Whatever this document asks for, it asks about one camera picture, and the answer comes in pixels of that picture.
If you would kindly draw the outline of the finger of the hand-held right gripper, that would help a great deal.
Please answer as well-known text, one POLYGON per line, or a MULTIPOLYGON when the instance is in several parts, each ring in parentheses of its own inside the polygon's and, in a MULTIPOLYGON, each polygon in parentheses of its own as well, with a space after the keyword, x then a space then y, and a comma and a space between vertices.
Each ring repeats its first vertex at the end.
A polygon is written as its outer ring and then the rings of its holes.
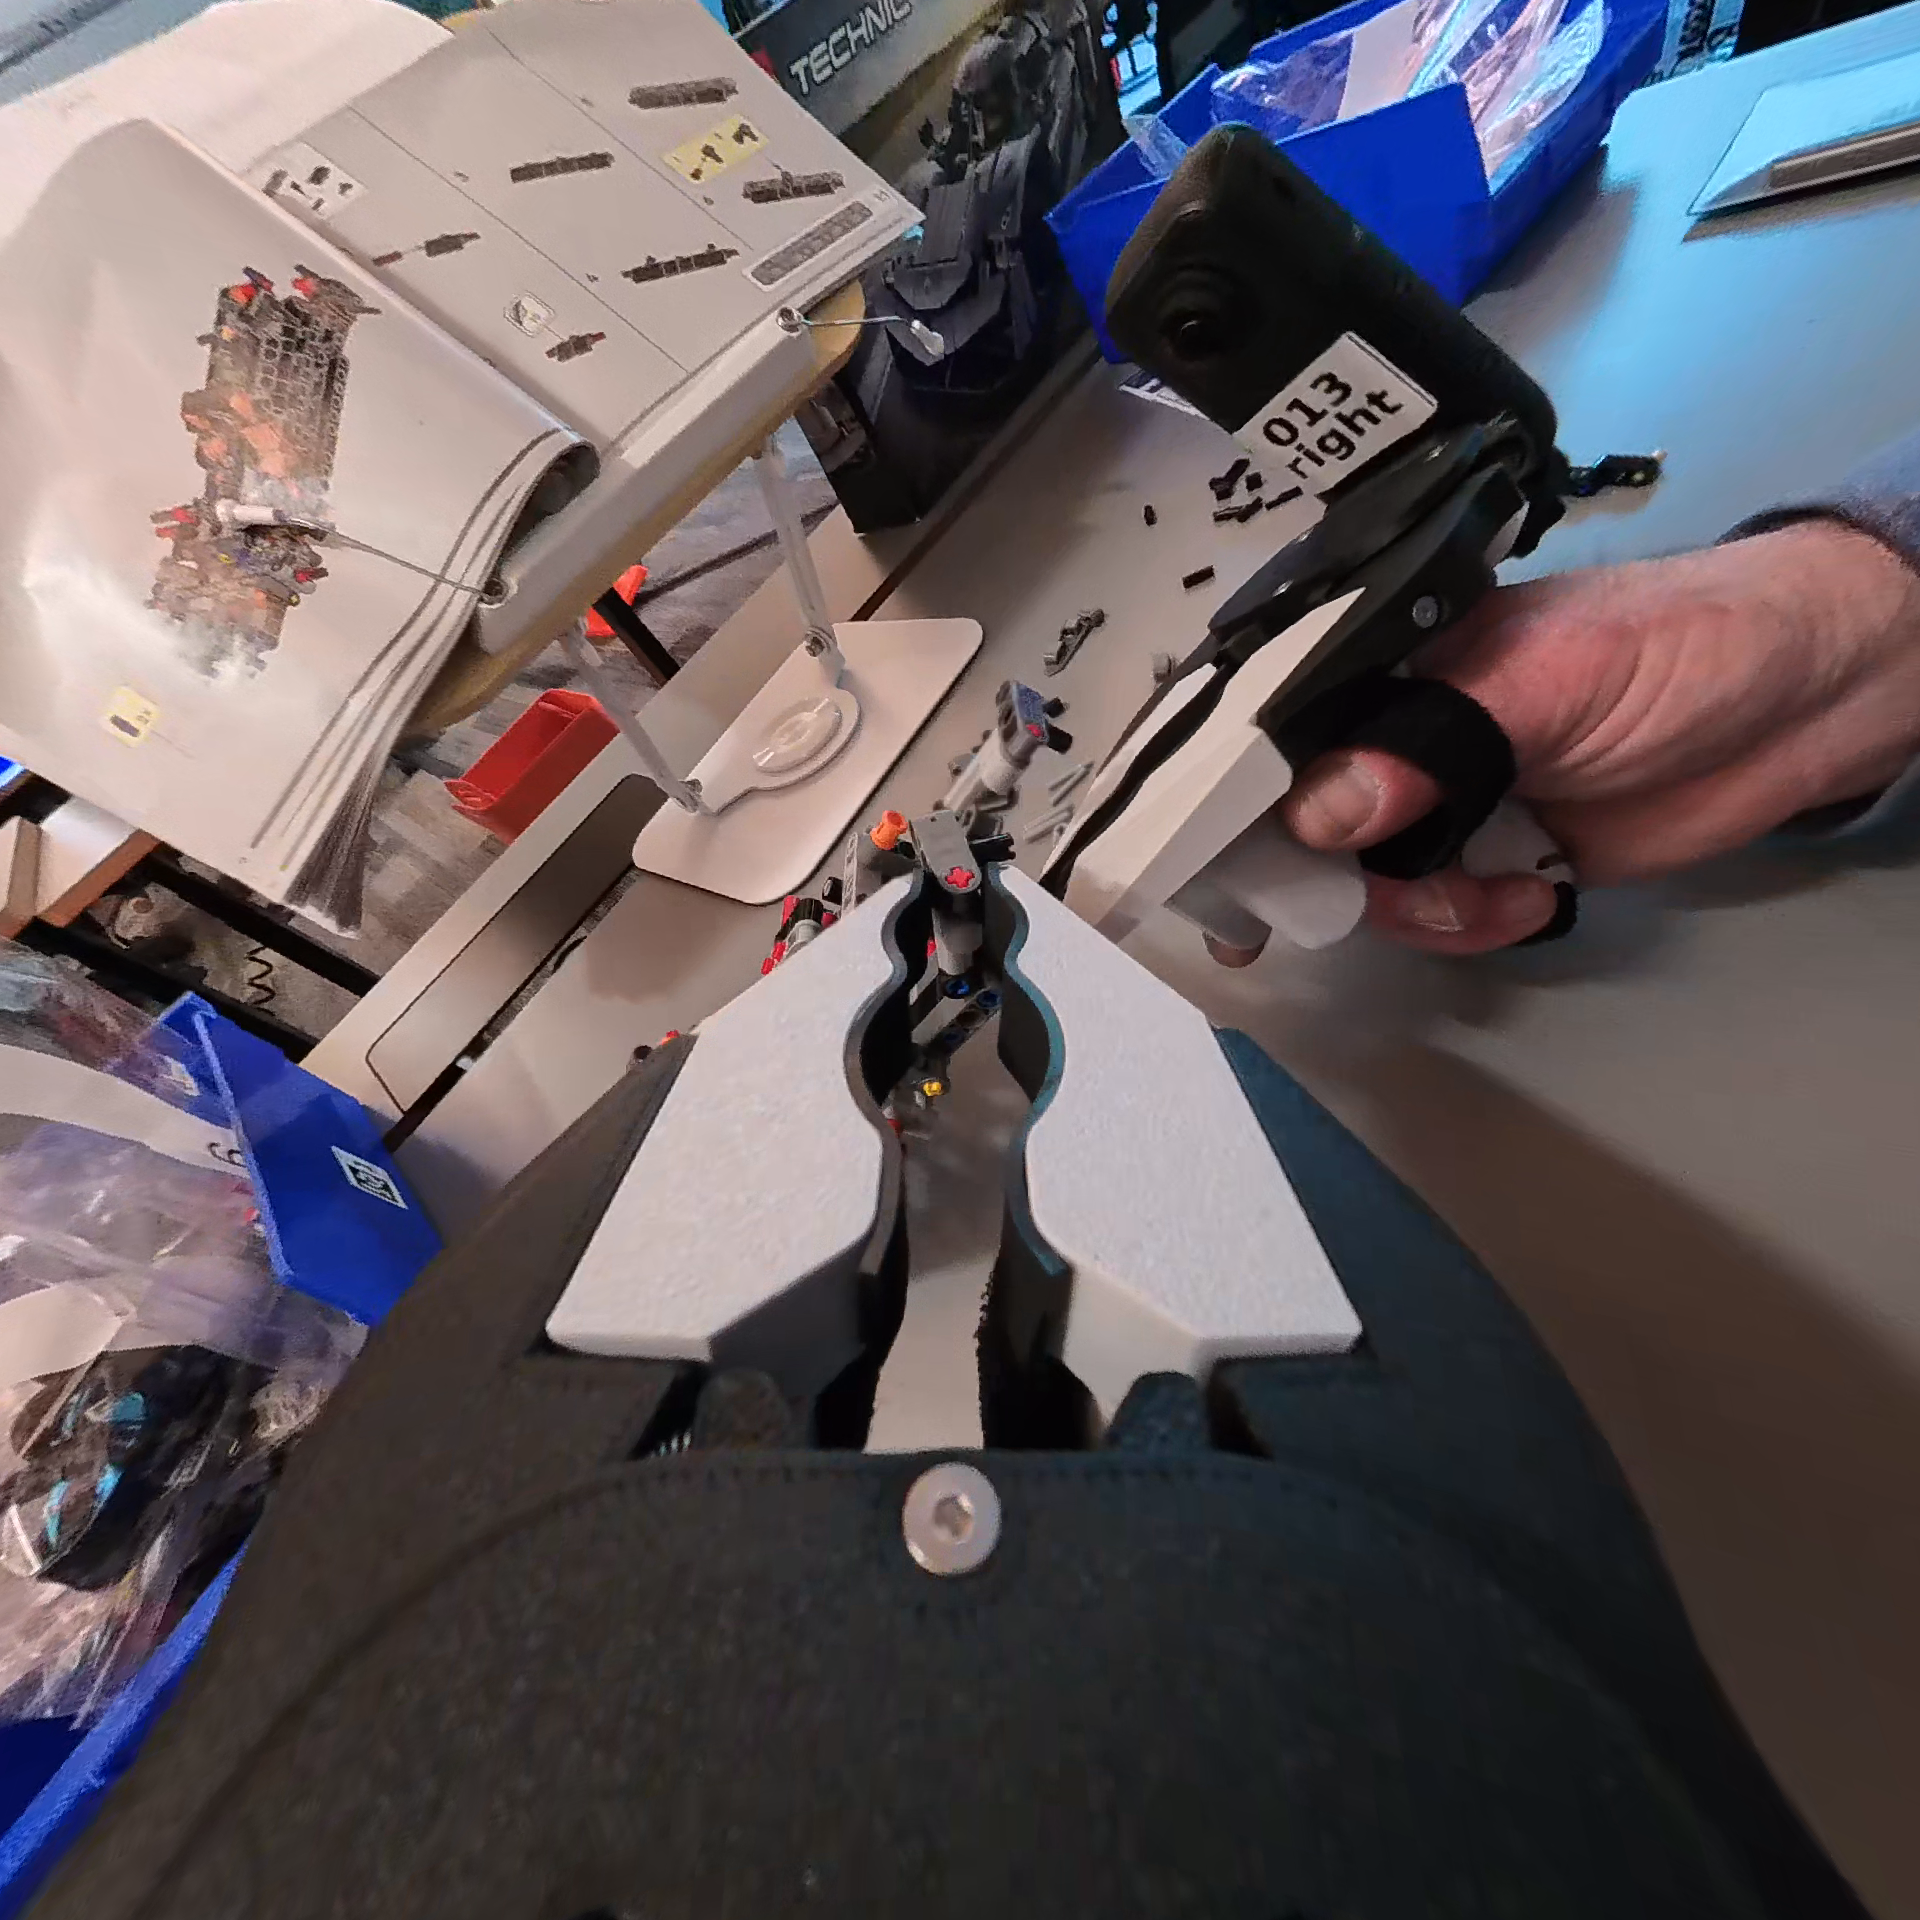
POLYGON ((1270 638, 1244 630, 1204 643, 1146 717, 1146 732, 1162 736, 1178 720, 1244 723, 1270 736, 1277 703, 1301 691, 1310 671, 1336 649, 1340 622, 1363 599, 1363 587, 1330 596, 1270 638))
POLYGON ((1180 679, 1093 779, 1043 886, 1111 939, 1167 905, 1284 795, 1291 771, 1259 711, 1290 679, 1290 664, 1180 679))

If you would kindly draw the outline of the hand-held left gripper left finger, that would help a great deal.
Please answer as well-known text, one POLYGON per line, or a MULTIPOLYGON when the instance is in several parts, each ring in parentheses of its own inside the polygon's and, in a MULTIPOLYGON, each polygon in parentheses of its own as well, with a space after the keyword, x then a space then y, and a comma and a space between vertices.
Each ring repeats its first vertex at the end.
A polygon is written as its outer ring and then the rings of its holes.
POLYGON ((708 1014, 619 1172, 546 1337, 596 1357, 853 1365, 898 1150, 856 1044, 906 985, 884 883, 708 1014))

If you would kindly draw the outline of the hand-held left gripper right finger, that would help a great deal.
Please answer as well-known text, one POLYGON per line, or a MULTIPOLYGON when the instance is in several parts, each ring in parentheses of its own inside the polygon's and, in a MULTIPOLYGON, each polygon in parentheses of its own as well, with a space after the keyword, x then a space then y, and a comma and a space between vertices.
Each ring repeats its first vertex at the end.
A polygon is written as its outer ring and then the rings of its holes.
POLYGON ((1022 870, 997 876, 998 1052, 1028 1093, 1014 1341, 1109 1419, 1146 1375, 1351 1352, 1360 1316, 1222 1032, 1022 870))

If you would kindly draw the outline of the small grey lego subassembly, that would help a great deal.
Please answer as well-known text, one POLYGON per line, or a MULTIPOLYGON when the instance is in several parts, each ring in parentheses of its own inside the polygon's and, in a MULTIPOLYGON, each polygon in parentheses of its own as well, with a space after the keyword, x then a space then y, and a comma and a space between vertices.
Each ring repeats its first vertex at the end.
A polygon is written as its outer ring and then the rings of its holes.
POLYGON ((995 1040, 1040 1111, 1066 1072, 1066 1023, 1038 976, 1040 912, 1016 892, 1012 839, 947 807, 884 811, 853 830, 842 878, 843 908, 880 903, 884 981, 853 1047, 891 1139, 928 1134, 973 1040, 995 1040))

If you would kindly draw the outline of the person's right forearm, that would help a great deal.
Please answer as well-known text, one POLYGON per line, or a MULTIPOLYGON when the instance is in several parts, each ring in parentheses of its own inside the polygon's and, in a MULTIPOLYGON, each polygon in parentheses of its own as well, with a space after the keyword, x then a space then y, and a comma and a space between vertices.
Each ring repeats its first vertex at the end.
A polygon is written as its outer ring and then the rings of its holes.
POLYGON ((1837 840, 1911 819, 1918 432, 1831 487, 1744 516, 1719 544, 1766 544, 1766 591, 1791 617, 1798 705, 1760 736, 1760 768, 1780 793, 1764 835, 1837 840))

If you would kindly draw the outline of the scattered small black lego pins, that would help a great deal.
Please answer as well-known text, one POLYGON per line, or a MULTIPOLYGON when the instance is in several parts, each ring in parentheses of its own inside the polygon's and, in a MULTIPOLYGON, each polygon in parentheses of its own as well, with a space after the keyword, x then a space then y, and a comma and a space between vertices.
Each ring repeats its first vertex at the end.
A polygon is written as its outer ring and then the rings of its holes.
POLYGON ((1284 533, 1307 504, 1298 483, 1244 455, 1187 487, 1146 491, 1136 518, 1172 583, 1200 591, 1232 572, 1254 534, 1284 533))

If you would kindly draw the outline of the grey lego axle assembly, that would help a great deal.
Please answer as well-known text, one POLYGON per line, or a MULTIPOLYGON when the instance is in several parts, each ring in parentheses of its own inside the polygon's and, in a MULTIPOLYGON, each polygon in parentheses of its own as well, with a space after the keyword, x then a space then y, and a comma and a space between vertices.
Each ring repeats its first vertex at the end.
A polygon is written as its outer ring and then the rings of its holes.
POLYGON ((1043 750, 1066 752, 1071 736, 1060 720, 1068 701, 1020 679, 998 683, 987 732, 950 774, 941 809, 980 819, 1008 809, 1043 750))

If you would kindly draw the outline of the dark lego set box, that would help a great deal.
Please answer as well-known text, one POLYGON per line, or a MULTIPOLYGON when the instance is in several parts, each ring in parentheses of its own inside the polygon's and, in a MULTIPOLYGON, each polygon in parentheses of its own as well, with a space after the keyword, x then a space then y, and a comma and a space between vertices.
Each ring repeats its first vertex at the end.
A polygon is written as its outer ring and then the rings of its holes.
POLYGON ((1048 213, 1119 143, 1106 4, 789 1, 755 61, 916 213, 800 409, 851 525, 923 521, 1085 335, 1048 213))

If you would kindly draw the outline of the clear bags of lego parts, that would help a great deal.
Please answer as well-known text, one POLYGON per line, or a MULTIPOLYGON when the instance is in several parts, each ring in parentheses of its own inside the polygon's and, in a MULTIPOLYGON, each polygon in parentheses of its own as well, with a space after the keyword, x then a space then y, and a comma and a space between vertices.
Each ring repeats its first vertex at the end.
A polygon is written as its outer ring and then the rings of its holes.
POLYGON ((366 1333, 286 1287, 204 1047, 3 948, 3 1721, 96 1721, 366 1333))

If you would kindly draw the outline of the lego instruction booklet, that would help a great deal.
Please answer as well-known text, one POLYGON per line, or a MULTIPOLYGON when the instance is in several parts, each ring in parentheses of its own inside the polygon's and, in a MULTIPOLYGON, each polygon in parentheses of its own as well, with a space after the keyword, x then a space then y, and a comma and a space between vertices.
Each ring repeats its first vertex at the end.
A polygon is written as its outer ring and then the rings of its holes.
POLYGON ((458 644, 918 221, 701 4, 214 4, 4 100, 4 753, 356 929, 458 644))

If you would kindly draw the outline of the person's right hand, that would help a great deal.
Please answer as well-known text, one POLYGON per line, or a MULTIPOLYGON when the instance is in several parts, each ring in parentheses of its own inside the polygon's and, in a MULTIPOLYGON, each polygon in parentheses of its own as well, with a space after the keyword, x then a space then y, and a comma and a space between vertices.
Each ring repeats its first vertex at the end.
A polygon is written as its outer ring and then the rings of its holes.
POLYGON ((1412 673, 1504 732, 1582 892, 1656 879, 1916 760, 1918 581, 1836 518, 1492 591, 1412 673))

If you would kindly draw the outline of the blue bin without tag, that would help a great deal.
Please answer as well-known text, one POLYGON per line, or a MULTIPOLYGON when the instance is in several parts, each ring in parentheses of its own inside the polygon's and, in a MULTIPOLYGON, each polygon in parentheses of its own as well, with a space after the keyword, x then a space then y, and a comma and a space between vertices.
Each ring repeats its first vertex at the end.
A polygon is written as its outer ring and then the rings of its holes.
MULTIPOLYGON (((1442 296, 1466 304, 1595 157, 1663 47, 1666 4, 1604 4, 1599 24, 1595 56, 1501 184, 1486 182, 1455 85, 1291 135, 1282 151, 1442 296)), ((1106 287, 1158 191, 1148 157, 1127 142, 1046 214, 1095 342, 1116 366, 1124 357, 1106 329, 1106 287)))

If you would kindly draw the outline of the clear plastic bags in bin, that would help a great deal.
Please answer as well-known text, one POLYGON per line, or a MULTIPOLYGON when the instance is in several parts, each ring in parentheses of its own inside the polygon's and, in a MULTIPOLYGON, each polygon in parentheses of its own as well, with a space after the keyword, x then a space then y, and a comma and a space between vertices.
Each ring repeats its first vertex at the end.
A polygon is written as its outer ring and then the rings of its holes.
POLYGON ((1588 75, 1606 24, 1602 1, 1396 1, 1250 54, 1214 79, 1210 113, 1282 142, 1458 86, 1483 181, 1500 189, 1588 75))

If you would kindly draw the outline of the blue bin with tag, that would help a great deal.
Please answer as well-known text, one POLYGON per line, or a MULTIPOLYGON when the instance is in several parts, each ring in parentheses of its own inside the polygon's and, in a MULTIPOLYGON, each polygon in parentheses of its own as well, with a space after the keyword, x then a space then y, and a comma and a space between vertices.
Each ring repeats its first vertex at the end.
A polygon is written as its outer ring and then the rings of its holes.
MULTIPOLYGON (((378 1119, 274 1044, 186 995, 156 1022, 197 1091, 186 1113, 208 1129, 212 1158, 246 1172, 278 1281, 375 1325, 442 1249, 442 1239, 381 1142, 378 1119)), ((99 1814, 158 1716, 202 1654, 242 1563, 218 1557, 210 1580, 99 1710, 36 1716, 4 1729, 3 1916, 32 1896, 99 1814)))

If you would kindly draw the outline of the red storage bin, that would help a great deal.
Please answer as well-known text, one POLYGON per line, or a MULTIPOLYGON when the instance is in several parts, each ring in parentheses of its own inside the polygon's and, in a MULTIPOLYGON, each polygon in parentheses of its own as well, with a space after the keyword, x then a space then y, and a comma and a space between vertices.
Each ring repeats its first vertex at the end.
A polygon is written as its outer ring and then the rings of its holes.
POLYGON ((512 844, 616 736, 616 720, 589 692, 542 691, 470 768, 446 779, 469 825, 512 844))

